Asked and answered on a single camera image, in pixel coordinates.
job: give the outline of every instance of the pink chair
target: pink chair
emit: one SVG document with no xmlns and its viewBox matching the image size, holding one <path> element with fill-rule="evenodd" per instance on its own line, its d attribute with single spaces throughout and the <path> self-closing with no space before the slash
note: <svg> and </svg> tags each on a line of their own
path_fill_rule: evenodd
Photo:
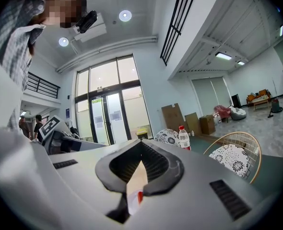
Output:
<svg viewBox="0 0 283 230">
<path fill-rule="evenodd" d="M 220 118 L 226 118 L 228 122 L 228 118 L 231 116 L 231 108 L 224 107 L 223 105 L 217 105 L 214 107 L 214 111 L 219 114 Z"/>
</svg>

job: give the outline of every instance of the sofa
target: sofa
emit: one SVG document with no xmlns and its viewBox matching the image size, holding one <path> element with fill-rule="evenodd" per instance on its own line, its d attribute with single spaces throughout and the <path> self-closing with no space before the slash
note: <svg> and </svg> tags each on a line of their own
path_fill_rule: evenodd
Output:
<svg viewBox="0 0 283 230">
<path fill-rule="evenodd" d="M 247 96 L 246 102 L 247 106 L 252 105 L 255 101 L 261 100 L 261 99 L 269 99 L 271 100 L 271 93 L 268 90 L 261 90 L 257 94 L 249 94 Z"/>
<path fill-rule="evenodd" d="M 243 109 L 237 107 L 231 107 L 230 109 L 232 120 L 241 120 L 246 117 L 246 112 Z"/>
</svg>

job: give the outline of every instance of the black camera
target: black camera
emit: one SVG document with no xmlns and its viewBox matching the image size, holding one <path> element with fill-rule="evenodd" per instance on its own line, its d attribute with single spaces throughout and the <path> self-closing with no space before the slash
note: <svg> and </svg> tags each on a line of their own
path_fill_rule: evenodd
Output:
<svg viewBox="0 0 283 230">
<path fill-rule="evenodd" d="M 79 28 L 80 33 L 85 33 L 89 27 L 91 27 L 97 21 L 97 12 L 90 11 L 88 15 L 81 18 L 79 22 L 76 23 L 76 27 Z"/>
</svg>

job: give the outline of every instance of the plastic water bottle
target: plastic water bottle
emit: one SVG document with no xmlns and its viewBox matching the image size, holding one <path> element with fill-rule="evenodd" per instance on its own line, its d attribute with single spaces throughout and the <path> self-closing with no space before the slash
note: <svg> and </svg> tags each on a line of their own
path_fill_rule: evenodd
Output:
<svg viewBox="0 0 283 230">
<path fill-rule="evenodd" d="M 184 129 L 184 126 L 180 126 L 179 129 L 180 129 L 179 139 L 180 139 L 181 148 L 184 148 L 186 150 L 191 150 L 189 145 L 189 135 Z"/>
</svg>

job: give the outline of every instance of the gray floor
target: gray floor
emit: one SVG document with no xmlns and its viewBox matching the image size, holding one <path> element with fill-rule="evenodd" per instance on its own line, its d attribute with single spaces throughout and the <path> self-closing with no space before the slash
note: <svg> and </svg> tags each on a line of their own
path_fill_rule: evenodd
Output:
<svg viewBox="0 0 283 230">
<path fill-rule="evenodd" d="M 279 99 L 280 107 L 283 107 L 283 98 Z M 216 131 L 212 136 L 221 137 L 231 132 L 243 131 L 252 134 L 260 143 L 262 154 L 283 157 L 283 111 L 273 114 L 268 118 L 269 109 L 267 104 L 243 108 L 247 117 L 243 120 L 229 123 L 220 122 L 216 125 Z"/>
</svg>

